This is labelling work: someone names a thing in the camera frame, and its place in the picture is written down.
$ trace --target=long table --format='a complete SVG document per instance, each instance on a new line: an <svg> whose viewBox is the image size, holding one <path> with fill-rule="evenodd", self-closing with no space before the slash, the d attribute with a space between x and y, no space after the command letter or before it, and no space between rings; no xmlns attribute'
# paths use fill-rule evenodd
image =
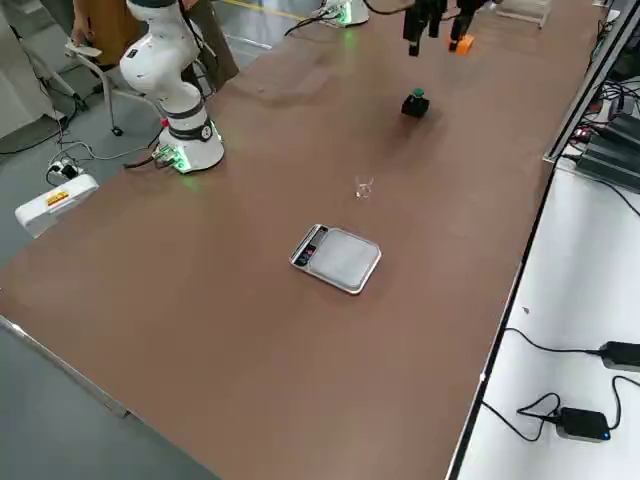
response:
<svg viewBox="0 0 640 480"><path fill-rule="evenodd" d="M483 16L468 57L409 57L401 16L303 29L209 103L220 165L118 175L0 272L0 314L225 479L444 478L598 15ZM360 296L289 266L314 223L380 245Z"/></svg>

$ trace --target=small glass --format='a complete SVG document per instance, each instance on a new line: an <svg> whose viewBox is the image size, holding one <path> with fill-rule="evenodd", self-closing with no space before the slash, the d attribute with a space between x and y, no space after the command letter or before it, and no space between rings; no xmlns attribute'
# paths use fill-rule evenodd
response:
<svg viewBox="0 0 640 480"><path fill-rule="evenodd" d="M356 198L369 198L372 186L373 177L371 175L356 175Z"/></svg>

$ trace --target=metal frame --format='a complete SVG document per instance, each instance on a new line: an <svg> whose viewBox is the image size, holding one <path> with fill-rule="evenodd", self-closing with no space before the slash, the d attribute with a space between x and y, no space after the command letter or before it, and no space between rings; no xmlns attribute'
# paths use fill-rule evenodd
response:
<svg viewBox="0 0 640 480"><path fill-rule="evenodd" d="M114 95L120 95L122 97L125 98L129 98L132 100L137 100L139 102L144 102L147 105L150 105L151 107L153 107L153 109L155 110L155 112L158 114L159 118L163 118L163 113L162 110L160 109L160 107L153 101L149 100L148 98L146 98L145 96L143 96L142 94L134 91L134 90L122 90L120 88L114 88L114 86L112 86L109 77L107 76L107 74L105 72L103 72L100 67L98 67L95 63L93 63L91 61L91 59L89 59L88 57L85 57L84 55L81 55L73 50L67 49L67 53L72 56L73 58L75 58L76 60L78 60L78 62L80 62L82 65L84 65L85 67L87 67L89 70L91 70L93 73L95 73L98 78L100 78L100 82L102 82L102 90L104 93L104 101L107 105L107 115L109 116L109 122L111 125L111 131L116 134L116 135L121 135L122 134L122 130L120 130L116 124L115 124L115 119L113 116L113 102L111 99L111 94Z"/></svg>
<svg viewBox="0 0 640 480"><path fill-rule="evenodd" d="M27 334L22 328L15 323L12 323L2 315L0 315L0 328L3 328L11 335L20 339L25 345L32 348L45 359L49 360L53 365L60 368L63 372L69 375L76 383L78 383L85 391L93 396L100 403L105 405L118 417L125 417L129 414L129 411L120 402L115 400L112 396L92 383L87 377L78 372L75 368L55 355L47 347L36 341L32 336Z"/></svg>
<svg viewBox="0 0 640 480"><path fill-rule="evenodd" d="M591 99L600 85L607 79L609 70L618 59L620 51L626 45L638 23L640 23L640 0L630 0L616 19L613 30L607 36L600 52L589 67L589 70L587 70L584 82L578 89L578 93L571 102L569 110L544 155L545 160L553 162L562 155L569 143L571 134L578 126L578 122L584 115Z"/></svg>

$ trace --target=power adapter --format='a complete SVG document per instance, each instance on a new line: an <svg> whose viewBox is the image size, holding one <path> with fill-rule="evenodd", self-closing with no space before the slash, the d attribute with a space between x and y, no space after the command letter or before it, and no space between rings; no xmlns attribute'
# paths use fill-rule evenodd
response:
<svg viewBox="0 0 640 480"><path fill-rule="evenodd" d="M586 442L611 440L607 418L601 412L562 407L554 418L556 432L563 438Z"/></svg>
<svg viewBox="0 0 640 480"><path fill-rule="evenodd" d="M78 167L71 158L63 157L49 165L49 168L47 169L47 179L51 174L58 177L59 180L66 182L67 180L76 178L78 175L82 175L83 173L84 169Z"/></svg>
<svg viewBox="0 0 640 480"><path fill-rule="evenodd" d="M600 135L614 142L625 143L640 149L640 120L628 113L620 112L600 130Z"/></svg>
<svg viewBox="0 0 640 480"><path fill-rule="evenodd" d="M636 343L607 342L598 356L607 368L640 372L640 345Z"/></svg>

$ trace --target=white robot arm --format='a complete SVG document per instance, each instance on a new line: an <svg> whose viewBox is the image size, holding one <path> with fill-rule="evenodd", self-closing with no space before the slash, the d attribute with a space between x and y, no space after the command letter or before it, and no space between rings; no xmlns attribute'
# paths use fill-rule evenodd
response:
<svg viewBox="0 0 640 480"><path fill-rule="evenodd" d="M224 148L200 91L181 78L200 47L178 1L127 0L133 16L146 22L149 31L127 49L120 70L129 85L157 100L165 112L154 156L187 173L216 165Z"/></svg>

